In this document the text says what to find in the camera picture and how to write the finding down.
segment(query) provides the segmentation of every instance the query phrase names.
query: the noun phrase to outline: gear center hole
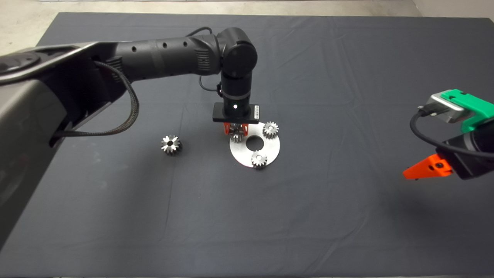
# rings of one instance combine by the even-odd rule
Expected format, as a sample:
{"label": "gear center hole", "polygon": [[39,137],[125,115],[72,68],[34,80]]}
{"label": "gear center hole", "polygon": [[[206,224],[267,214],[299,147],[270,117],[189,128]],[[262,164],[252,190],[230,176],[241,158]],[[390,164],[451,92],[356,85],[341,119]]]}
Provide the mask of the gear center hole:
{"label": "gear center hole", "polygon": [[247,139],[246,146],[251,151],[262,150],[264,147],[264,141],[261,137],[253,135]]}

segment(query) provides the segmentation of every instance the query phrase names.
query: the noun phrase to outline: gear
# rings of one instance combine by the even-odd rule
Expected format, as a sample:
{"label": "gear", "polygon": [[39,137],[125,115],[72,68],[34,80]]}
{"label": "gear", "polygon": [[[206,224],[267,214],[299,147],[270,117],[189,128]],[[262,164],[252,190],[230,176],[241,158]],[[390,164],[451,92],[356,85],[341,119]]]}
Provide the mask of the gear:
{"label": "gear", "polygon": [[182,150],[182,143],[180,142],[180,139],[174,135],[165,136],[161,141],[161,144],[161,149],[167,155],[175,155],[177,152]]}
{"label": "gear", "polygon": [[244,139],[244,130],[241,124],[231,124],[228,134],[230,135],[230,140],[235,143],[240,143]]}
{"label": "gear", "polygon": [[280,128],[275,122],[267,122],[262,128],[262,134],[267,139],[273,139],[278,135]]}
{"label": "gear", "polygon": [[261,154],[258,150],[252,153],[252,158],[250,160],[254,168],[257,169],[263,168],[268,162],[267,156]]}
{"label": "gear", "polygon": [[234,131],[234,132],[230,133],[230,140],[235,142],[235,143],[242,142],[243,138],[244,138],[244,133],[241,131]]}

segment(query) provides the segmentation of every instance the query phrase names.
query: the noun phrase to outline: robotic arm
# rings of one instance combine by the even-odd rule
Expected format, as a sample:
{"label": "robotic arm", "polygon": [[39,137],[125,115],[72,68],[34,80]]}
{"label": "robotic arm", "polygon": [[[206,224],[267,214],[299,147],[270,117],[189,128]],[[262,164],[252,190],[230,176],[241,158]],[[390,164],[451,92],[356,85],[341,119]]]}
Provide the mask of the robotic arm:
{"label": "robotic arm", "polygon": [[[462,180],[494,170],[494,104],[460,90],[430,96],[412,117],[410,128],[423,141],[436,146],[436,154],[403,172],[407,179],[445,177],[456,172]],[[444,142],[422,134],[416,127],[421,117],[433,116],[447,123],[462,122],[463,134]]]}
{"label": "robotic arm", "polygon": [[225,126],[259,122],[249,103],[257,52],[239,28],[218,35],[149,41],[42,46],[0,57],[0,249],[63,137],[103,136],[128,129],[138,113],[103,133],[74,131],[138,80],[221,73],[212,118]]}

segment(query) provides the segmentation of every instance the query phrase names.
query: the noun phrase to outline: green bracket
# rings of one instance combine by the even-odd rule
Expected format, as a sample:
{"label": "green bracket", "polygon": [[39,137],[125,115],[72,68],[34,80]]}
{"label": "green bracket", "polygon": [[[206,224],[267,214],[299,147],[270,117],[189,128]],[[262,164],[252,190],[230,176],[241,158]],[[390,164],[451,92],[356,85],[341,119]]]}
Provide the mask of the green bracket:
{"label": "green bracket", "polygon": [[461,124],[461,132],[463,133],[475,130],[477,126],[494,117],[494,104],[471,94],[454,89],[442,93],[441,97],[475,113]]}

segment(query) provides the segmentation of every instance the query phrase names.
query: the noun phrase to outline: table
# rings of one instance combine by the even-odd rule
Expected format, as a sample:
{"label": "table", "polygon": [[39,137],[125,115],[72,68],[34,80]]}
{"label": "table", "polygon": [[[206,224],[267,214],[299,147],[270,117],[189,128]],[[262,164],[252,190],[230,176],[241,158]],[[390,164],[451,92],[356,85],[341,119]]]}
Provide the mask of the table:
{"label": "table", "polygon": [[[0,253],[0,277],[494,273],[493,174],[408,181],[434,153],[428,96],[494,101],[488,19],[61,13],[40,45],[237,26],[259,53],[251,102],[280,125],[264,171],[237,163],[196,76],[136,82],[128,131],[66,139]],[[203,82],[214,85],[218,77]],[[122,97],[82,130],[118,125]],[[447,139],[458,125],[423,120]],[[177,134],[178,157],[160,151]]]}

